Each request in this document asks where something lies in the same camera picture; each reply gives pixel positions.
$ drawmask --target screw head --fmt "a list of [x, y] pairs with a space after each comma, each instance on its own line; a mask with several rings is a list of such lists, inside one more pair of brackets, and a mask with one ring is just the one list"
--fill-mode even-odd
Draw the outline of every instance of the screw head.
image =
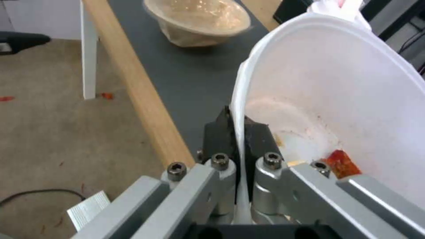
[[268, 152], [264, 154], [263, 165], [268, 169], [276, 170], [282, 167], [282, 157], [275, 152]]
[[171, 181], [178, 182], [182, 180], [186, 173], [186, 165], [182, 162], [173, 162], [167, 167], [167, 177]]
[[331, 174], [331, 168], [323, 161], [314, 161], [310, 164], [315, 170], [321, 173], [323, 176], [329, 178]]
[[229, 167], [229, 156], [224, 153], [218, 153], [211, 156], [211, 166], [218, 170], [223, 171]]

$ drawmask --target white wall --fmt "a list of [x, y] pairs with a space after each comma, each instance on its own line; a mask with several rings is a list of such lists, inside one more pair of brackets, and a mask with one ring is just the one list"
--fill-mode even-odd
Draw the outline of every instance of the white wall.
[[0, 1], [0, 31], [13, 31], [12, 23], [2, 1]]
[[79, 0], [4, 1], [15, 31], [60, 39], [80, 39], [79, 4]]

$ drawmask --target white plastic container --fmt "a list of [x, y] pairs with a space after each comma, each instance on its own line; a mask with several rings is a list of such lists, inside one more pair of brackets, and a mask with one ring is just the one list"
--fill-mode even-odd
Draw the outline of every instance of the white plastic container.
[[246, 114], [269, 124], [286, 160], [341, 148], [425, 208], [425, 83], [363, 26], [315, 13], [279, 26], [241, 64], [231, 111], [242, 157]]

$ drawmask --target plastic wrap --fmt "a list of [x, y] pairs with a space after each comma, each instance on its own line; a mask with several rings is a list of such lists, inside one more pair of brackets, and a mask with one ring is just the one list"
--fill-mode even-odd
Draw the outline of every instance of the plastic wrap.
[[145, 0], [144, 5], [180, 47], [216, 45], [251, 25], [245, 9], [232, 0]]

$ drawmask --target wooden strip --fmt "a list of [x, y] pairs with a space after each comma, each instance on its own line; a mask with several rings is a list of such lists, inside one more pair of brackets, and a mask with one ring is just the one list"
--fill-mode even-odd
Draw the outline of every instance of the wooden strip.
[[252, 14], [263, 24], [267, 30], [275, 29], [279, 24], [273, 19], [282, 0], [241, 0]]
[[83, 0], [164, 167], [194, 160], [107, 0]]

